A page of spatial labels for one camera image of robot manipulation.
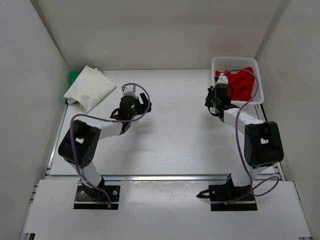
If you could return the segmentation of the red t shirt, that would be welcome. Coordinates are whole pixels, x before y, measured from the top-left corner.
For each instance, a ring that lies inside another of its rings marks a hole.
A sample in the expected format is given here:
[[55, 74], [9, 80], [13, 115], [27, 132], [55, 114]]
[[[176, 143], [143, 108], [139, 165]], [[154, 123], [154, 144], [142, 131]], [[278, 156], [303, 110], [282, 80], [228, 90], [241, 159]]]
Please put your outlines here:
[[255, 77], [249, 72], [254, 72], [252, 67], [246, 67], [236, 73], [224, 72], [228, 78], [229, 97], [232, 101], [247, 102], [251, 99]]

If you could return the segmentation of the white t shirt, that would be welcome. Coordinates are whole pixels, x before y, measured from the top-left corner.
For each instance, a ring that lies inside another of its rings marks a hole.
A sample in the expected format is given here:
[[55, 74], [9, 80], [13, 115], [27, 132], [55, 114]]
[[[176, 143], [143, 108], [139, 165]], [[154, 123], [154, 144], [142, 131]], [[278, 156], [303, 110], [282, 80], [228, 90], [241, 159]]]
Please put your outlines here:
[[63, 97], [66, 104], [78, 103], [87, 114], [116, 88], [117, 85], [101, 70], [85, 66]]

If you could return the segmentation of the green t shirt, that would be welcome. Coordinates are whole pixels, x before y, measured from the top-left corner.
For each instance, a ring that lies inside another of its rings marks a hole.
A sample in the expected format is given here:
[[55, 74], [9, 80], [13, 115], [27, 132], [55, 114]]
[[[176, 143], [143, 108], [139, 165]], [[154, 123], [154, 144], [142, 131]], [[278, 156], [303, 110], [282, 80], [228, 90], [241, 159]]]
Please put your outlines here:
[[69, 84], [68, 84], [68, 89], [72, 86], [72, 84], [75, 82], [77, 77], [80, 75], [82, 71], [81, 70], [76, 70], [76, 71], [71, 71], [69, 73]]

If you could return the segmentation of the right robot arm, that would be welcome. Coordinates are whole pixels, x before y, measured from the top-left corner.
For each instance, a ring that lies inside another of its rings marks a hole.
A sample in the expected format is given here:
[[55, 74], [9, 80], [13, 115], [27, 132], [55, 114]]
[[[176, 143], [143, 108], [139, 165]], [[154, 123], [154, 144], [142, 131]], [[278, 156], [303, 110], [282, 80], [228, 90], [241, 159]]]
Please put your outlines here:
[[229, 204], [238, 200], [254, 199], [254, 179], [265, 169], [284, 159], [279, 128], [274, 121], [262, 121], [231, 103], [229, 85], [218, 83], [208, 88], [205, 98], [207, 109], [214, 109], [212, 116], [235, 128], [235, 137], [244, 136], [244, 144], [236, 140], [241, 167], [230, 173], [226, 182], [211, 185], [197, 198], [210, 199], [215, 204]]

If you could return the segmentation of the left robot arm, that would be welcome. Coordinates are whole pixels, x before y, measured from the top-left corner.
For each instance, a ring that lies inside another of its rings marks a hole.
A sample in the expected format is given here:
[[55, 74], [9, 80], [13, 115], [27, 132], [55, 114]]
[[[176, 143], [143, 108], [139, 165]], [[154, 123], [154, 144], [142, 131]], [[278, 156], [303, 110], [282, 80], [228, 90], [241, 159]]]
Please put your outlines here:
[[104, 178], [93, 163], [98, 142], [123, 135], [131, 127], [131, 123], [138, 120], [135, 117], [140, 119], [151, 109], [148, 93], [141, 93], [140, 97], [127, 94], [120, 99], [119, 107], [111, 113], [109, 119], [87, 115], [87, 118], [96, 120], [89, 124], [78, 119], [84, 114], [77, 114], [70, 120], [69, 130], [58, 147], [58, 154], [76, 170], [84, 192], [92, 200], [110, 199]]

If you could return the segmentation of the white plastic basket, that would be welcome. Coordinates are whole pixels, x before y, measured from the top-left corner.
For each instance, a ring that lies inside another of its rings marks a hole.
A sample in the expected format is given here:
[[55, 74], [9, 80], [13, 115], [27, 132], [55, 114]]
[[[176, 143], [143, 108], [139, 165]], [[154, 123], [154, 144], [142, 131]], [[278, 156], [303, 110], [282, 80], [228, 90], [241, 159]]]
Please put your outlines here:
[[[255, 78], [251, 99], [248, 105], [260, 105], [264, 102], [264, 93], [262, 87], [262, 81], [260, 77], [260, 71], [258, 63], [255, 59], [249, 57], [238, 57], [238, 56], [217, 56], [211, 61], [211, 78], [212, 85], [215, 86], [215, 76], [231, 72], [232, 74], [238, 71], [244, 70], [244, 68], [251, 67], [253, 69], [252, 74]], [[246, 101], [231, 101], [235, 105], [243, 105]]]

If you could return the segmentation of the aluminium table rail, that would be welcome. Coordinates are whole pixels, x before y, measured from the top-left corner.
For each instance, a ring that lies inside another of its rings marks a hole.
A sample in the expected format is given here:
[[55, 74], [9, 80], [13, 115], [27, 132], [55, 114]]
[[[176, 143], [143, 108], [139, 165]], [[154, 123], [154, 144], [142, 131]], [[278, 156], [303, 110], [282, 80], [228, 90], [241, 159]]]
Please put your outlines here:
[[106, 181], [224, 181], [227, 174], [103, 175]]

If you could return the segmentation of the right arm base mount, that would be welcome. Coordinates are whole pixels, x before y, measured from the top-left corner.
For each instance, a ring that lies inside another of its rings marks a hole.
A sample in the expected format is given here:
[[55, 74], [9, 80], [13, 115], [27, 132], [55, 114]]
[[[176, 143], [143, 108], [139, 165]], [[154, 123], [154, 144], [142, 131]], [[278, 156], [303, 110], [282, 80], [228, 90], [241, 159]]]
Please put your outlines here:
[[250, 186], [235, 186], [229, 174], [224, 184], [209, 185], [200, 191], [199, 199], [209, 199], [212, 212], [257, 211], [257, 202], [250, 191]]

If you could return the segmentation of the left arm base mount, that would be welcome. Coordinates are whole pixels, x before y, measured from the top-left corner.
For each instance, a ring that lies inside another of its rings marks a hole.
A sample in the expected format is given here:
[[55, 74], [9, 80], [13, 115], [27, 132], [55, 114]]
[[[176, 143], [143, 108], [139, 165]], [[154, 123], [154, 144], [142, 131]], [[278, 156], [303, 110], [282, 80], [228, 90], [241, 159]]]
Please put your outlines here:
[[78, 182], [73, 208], [76, 210], [118, 210], [120, 201], [120, 185], [104, 185], [106, 195], [94, 188]]

